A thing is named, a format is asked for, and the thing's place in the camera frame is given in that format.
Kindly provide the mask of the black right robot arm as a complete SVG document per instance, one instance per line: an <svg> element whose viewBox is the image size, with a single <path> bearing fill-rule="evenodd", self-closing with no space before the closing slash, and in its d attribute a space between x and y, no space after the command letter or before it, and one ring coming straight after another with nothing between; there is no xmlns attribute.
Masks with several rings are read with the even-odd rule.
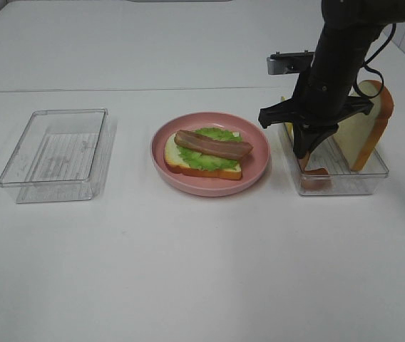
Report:
<svg viewBox="0 0 405 342"><path fill-rule="evenodd" d="M293 151L302 159L335 134L339 122L369 114L365 95L350 96L370 45L389 24L405 22L405 0L323 1L324 27L315 51L275 53L267 59L270 75L298 74L292 97L260 110L263 128L291 123Z"/></svg>

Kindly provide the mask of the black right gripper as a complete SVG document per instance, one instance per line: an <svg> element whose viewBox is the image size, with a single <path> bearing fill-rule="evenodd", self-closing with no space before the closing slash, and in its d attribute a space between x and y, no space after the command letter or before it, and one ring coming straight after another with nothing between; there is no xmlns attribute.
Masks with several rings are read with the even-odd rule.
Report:
<svg viewBox="0 0 405 342"><path fill-rule="evenodd" d="M315 77L309 67L299 74L292 97L262 108L258 120L263 128L293 123L293 152L302 159L338 131L337 123L357 113L370 114L373 103L368 98L350 96L350 89L350 85Z"/></svg>

